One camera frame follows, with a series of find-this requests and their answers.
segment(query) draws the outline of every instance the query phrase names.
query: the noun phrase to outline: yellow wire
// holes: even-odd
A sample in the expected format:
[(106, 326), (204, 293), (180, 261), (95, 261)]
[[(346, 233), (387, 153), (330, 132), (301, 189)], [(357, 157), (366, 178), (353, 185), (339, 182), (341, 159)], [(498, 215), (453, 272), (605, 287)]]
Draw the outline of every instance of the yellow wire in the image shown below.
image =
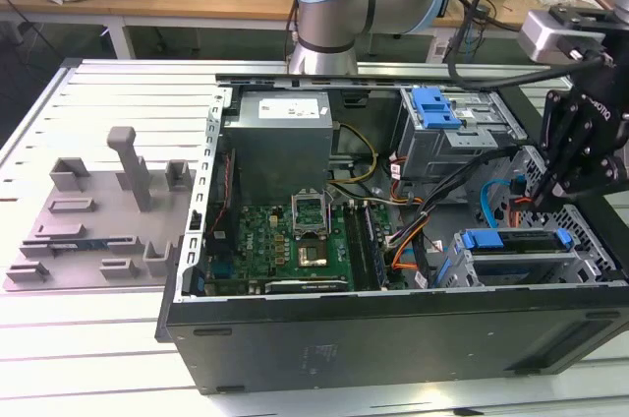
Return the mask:
[(341, 123), (339, 125), (341, 127), (345, 127), (349, 131), (353, 132), (354, 135), (356, 135), (359, 139), (361, 139), (363, 142), (365, 142), (365, 145), (367, 145), (369, 147), (370, 151), (372, 152), (372, 165), (370, 166), (370, 169), (365, 174), (361, 174), (360, 176), (356, 176), (354, 178), (333, 179), (333, 180), (329, 181), (329, 183), (330, 184), (352, 184), (352, 183), (357, 183), (359, 181), (363, 181), (364, 179), (369, 178), (373, 174), (373, 172), (375, 171), (375, 167), (377, 165), (377, 153), (375, 152), (375, 148), (373, 147), (373, 145), (370, 143), (370, 141), (367, 140), (367, 138), (363, 134), (361, 134), (358, 130), (356, 130), (356, 128), (352, 127), (349, 124), (345, 124), (345, 123)]

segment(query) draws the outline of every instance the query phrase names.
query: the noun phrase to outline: table leg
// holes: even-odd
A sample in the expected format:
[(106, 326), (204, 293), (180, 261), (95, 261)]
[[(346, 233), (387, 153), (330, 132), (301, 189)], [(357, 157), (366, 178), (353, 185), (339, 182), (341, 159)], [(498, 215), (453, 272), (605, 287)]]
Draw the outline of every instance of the table leg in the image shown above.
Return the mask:
[(136, 58), (134, 46), (129, 37), (129, 28), (122, 24), (109, 24), (109, 36), (111, 43), (114, 45), (116, 57), (119, 60), (131, 60)]
[(443, 55), (450, 43), (450, 38), (454, 36), (456, 29), (434, 29), (432, 41), (430, 42), (429, 54), (426, 57), (427, 63), (443, 62)]
[(15, 22), (0, 22), (0, 34), (15, 45), (20, 45), (24, 41)]
[(373, 32), (370, 32), (370, 41), (369, 41), (369, 43), (367, 45), (367, 54), (369, 56), (375, 56), (373, 54)]

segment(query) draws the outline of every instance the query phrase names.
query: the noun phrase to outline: black connector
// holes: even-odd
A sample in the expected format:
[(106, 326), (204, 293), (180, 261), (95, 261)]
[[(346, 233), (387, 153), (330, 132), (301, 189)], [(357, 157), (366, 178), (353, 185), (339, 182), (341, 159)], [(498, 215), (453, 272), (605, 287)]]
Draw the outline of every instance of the black connector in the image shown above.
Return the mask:
[(513, 196), (526, 196), (527, 178), (523, 174), (517, 175), (509, 184), (509, 191)]
[(203, 220), (203, 216), (196, 210), (193, 210), (193, 216), (190, 219), (190, 230), (200, 230), (200, 225)]

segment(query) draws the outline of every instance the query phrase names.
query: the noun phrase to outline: slotted metal table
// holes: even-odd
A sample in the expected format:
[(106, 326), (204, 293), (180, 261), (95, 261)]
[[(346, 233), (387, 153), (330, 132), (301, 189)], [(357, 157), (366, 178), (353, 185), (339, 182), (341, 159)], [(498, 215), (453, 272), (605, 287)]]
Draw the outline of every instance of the slotted metal table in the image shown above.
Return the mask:
[[(535, 67), (462, 67), (514, 76)], [(92, 60), (62, 68), (0, 150), (0, 275), (12, 263), (52, 187), (59, 156), (89, 170), (121, 169), (106, 145), (113, 125), (134, 126), (149, 169), (171, 158), (195, 167), (213, 74), (284, 73), (279, 63)], [(441, 65), (363, 64), (361, 72), (443, 76)], [(555, 80), (523, 88), (537, 109)], [(629, 219), (629, 195), (609, 197)], [(161, 288), (0, 291), (0, 415), (586, 416), (629, 413), (629, 335), (558, 376), (201, 396), (173, 344), (154, 330)]]

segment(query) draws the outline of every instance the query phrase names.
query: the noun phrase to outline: orange wire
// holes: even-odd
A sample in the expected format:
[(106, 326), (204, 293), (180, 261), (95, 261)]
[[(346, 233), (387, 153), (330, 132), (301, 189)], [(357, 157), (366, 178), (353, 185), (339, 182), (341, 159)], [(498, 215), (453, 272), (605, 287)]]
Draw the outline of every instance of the orange wire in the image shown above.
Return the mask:
[(395, 257), (393, 258), (393, 262), (391, 262), (391, 268), (393, 269), (402, 269), (402, 268), (408, 268), (408, 269), (417, 269), (416, 265), (409, 265), (409, 264), (405, 264), (405, 263), (399, 263), (400, 261), (400, 257), (402, 257), (402, 252), (404, 252), (404, 248), (409, 244), (409, 242), (411, 240), (413, 240), (413, 238), (422, 231), (422, 229), (426, 226), (426, 224), (429, 223), (429, 220), (426, 219), (425, 221), (423, 221), (422, 223), (420, 223), (420, 225), (418, 225), (418, 227), (413, 230), (413, 233), (411, 233), (411, 235), (409, 235), (406, 240), (404, 240), (404, 242), (402, 242), (402, 245), (400, 245), (400, 247), (397, 249), (397, 252), (395, 253)]

